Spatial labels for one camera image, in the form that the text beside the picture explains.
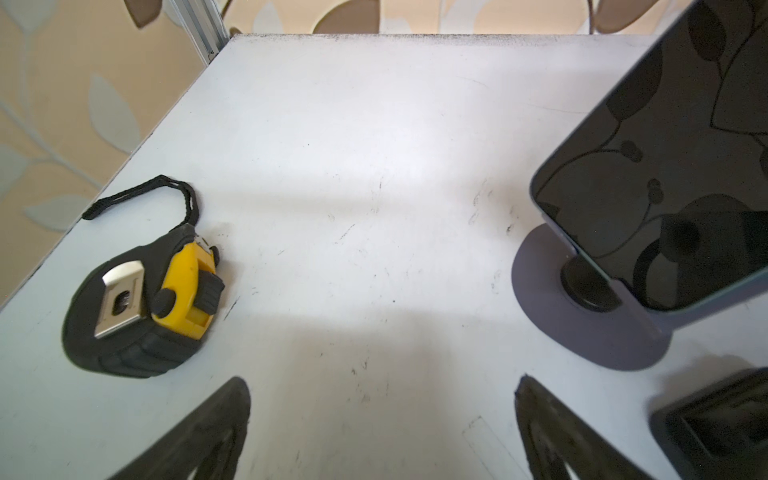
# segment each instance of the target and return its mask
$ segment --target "tape measure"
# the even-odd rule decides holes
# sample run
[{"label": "tape measure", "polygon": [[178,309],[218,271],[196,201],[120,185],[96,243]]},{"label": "tape measure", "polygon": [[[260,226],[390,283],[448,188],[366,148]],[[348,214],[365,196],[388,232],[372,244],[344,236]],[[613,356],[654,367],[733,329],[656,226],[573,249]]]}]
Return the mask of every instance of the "tape measure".
[{"label": "tape measure", "polygon": [[97,200],[83,218],[158,187],[181,190],[187,216],[154,242],[104,262],[80,285],[61,341],[82,369],[141,378],[165,373],[200,349],[218,310],[224,289],[216,275],[219,253],[195,233],[200,211],[189,184],[160,175]]}]

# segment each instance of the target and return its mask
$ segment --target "black screen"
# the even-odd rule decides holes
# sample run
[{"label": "black screen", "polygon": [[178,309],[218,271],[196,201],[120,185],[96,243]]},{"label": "black screen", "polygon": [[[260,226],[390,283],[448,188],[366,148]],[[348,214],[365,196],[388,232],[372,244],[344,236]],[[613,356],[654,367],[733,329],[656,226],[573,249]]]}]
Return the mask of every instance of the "black screen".
[{"label": "black screen", "polygon": [[768,1],[693,4],[539,169],[539,207],[646,306],[768,266]]}]

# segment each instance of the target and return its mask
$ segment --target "black rubber casing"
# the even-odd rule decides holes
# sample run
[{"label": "black rubber casing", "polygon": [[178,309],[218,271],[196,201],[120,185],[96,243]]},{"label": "black rubber casing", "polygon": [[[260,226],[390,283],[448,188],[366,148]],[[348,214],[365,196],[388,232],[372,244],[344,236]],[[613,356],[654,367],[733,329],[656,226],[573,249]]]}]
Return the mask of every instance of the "black rubber casing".
[{"label": "black rubber casing", "polygon": [[72,297],[64,320],[61,342],[67,357],[92,372],[147,378],[165,373],[189,359],[202,345],[172,332],[147,317],[111,333],[94,336],[104,297],[103,275],[121,263],[140,260],[144,265],[142,303],[151,305],[161,288],[170,259],[185,245],[194,242],[194,227],[180,225],[149,245],[136,247],[101,264],[92,271]]}]

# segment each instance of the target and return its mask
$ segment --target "table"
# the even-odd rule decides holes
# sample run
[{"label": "table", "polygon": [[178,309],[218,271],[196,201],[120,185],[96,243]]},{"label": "table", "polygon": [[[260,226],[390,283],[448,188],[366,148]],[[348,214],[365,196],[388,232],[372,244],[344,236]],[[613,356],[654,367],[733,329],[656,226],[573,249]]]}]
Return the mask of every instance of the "table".
[{"label": "table", "polygon": [[155,190],[81,220],[0,313],[0,478],[105,478],[231,376],[237,478],[530,478],[533,375],[655,478],[649,411],[768,362],[768,296],[615,372],[539,332],[510,284],[538,165],[642,55],[630,36],[238,36],[103,195],[199,192],[227,284],[202,350],[153,379],[75,368],[61,323],[99,263],[184,215]]}]

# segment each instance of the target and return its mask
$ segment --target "gray stand base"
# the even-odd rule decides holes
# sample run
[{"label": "gray stand base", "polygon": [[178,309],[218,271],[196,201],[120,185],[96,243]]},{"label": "gray stand base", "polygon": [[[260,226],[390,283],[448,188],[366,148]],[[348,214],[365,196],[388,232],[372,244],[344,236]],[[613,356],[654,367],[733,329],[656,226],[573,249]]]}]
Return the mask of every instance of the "gray stand base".
[{"label": "gray stand base", "polygon": [[546,224],[523,240],[512,264],[512,288],[528,318],[555,342],[600,366],[631,371],[658,362],[671,333],[648,328],[626,305],[596,313],[566,294],[560,269],[572,255]]}]

